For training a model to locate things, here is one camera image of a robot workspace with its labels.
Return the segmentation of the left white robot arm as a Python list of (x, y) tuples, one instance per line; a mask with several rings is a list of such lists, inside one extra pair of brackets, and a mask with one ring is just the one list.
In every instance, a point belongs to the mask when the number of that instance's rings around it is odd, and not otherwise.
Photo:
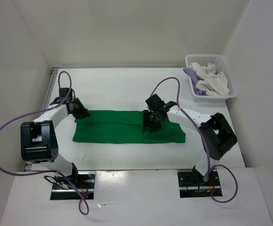
[(55, 128), (70, 114), (75, 119), (84, 119), (90, 113), (78, 98), (62, 105), (58, 104), (59, 100), (56, 98), (50, 105), (52, 109), (37, 119), (21, 124), (21, 157), (24, 161), (53, 170), (57, 177), (60, 177), (58, 172), (61, 172), (64, 175), (63, 183), (69, 188), (75, 188), (79, 185), (80, 176), (75, 164), (58, 153)]

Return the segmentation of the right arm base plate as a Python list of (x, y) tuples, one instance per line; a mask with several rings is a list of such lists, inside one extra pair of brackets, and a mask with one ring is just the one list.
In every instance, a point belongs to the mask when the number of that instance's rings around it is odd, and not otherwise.
[(218, 172), (212, 171), (208, 182), (195, 180), (191, 169), (177, 171), (180, 198), (215, 197), (223, 196)]

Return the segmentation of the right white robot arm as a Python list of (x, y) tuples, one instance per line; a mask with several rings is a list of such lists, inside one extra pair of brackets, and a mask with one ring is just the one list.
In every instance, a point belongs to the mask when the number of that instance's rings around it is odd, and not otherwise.
[(149, 100), (143, 111), (143, 132), (162, 129), (163, 122), (172, 122), (197, 131), (201, 137), (205, 156), (194, 166), (192, 178), (195, 184), (208, 181), (210, 172), (219, 160), (237, 144), (237, 136), (221, 113), (214, 115), (199, 113), (180, 106), (174, 101)]

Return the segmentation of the green t shirt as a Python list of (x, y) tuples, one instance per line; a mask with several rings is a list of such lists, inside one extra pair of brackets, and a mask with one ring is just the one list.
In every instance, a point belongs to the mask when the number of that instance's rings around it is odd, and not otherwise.
[(186, 142), (177, 123), (163, 121), (157, 132), (142, 131), (141, 111), (92, 110), (90, 116), (76, 119), (72, 141), (96, 144), (166, 144)]

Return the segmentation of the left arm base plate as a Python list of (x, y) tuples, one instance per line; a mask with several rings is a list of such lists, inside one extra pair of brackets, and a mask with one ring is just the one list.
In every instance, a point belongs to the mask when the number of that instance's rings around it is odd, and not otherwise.
[[(77, 179), (68, 177), (68, 179), (75, 185), (78, 191), (84, 196), (86, 200), (94, 199), (95, 188), (95, 172), (79, 172)], [(52, 185), (50, 200), (79, 200), (80, 196), (62, 176), (52, 177), (44, 176), (44, 178)]]

